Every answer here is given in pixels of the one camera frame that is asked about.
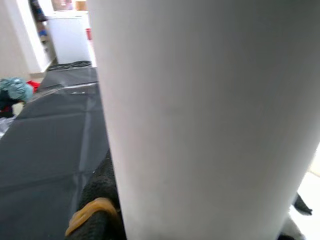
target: white cylinder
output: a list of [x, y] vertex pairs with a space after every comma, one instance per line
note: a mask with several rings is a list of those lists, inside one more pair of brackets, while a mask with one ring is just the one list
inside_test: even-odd
[[320, 141], [320, 2], [88, 1], [129, 240], [274, 240]]

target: gray tarp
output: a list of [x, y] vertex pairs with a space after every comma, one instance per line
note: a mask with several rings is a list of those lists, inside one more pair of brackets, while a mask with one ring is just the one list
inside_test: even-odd
[[86, 78], [28, 103], [0, 140], [0, 239], [64, 238], [109, 145], [95, 69], [51, 71], [40, 86]]

